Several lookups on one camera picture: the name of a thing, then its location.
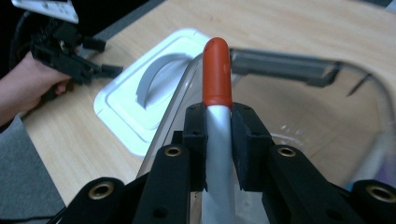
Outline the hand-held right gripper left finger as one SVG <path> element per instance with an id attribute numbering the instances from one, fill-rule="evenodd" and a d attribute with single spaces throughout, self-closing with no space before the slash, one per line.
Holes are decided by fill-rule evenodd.
<path id="1" fill-rule="evenodd" d="M 205 106 L 203 103 L 190 105 L 186 109 L 183 145 L 190 151 L 191 190 L 203 191 L 205 183 L 205 159 L 207 133 Z"/>

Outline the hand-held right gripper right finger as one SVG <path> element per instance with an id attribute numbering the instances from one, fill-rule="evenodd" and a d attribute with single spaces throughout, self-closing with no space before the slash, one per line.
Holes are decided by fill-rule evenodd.
<path id="1" fill-rule="evenodd" d="M 233 164 L 244 191 L 261 191 L 264 186 L 262 161 L 273 145 L 273 139 L 255 110 L 233 103 L 232 108 Z"/>

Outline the white plastic lid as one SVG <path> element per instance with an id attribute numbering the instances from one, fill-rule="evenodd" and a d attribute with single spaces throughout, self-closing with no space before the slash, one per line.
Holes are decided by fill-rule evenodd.
<path id="1" fill-rule="evenodd" d="M 144 156 L 177 86 L 207 35 L 178 30 L 127 67 L 96 95 L 97 117 L 136 156 Z"/>

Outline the dark orange marker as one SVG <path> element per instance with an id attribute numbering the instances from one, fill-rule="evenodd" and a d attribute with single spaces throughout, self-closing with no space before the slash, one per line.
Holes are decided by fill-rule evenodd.
<path id="1" fill-rule="evenodd" d="M 220 37 L 210 39 L 203 51 L 202 99 L 207 128 L 202 221 L 234 224 L 231 59 Z"/>

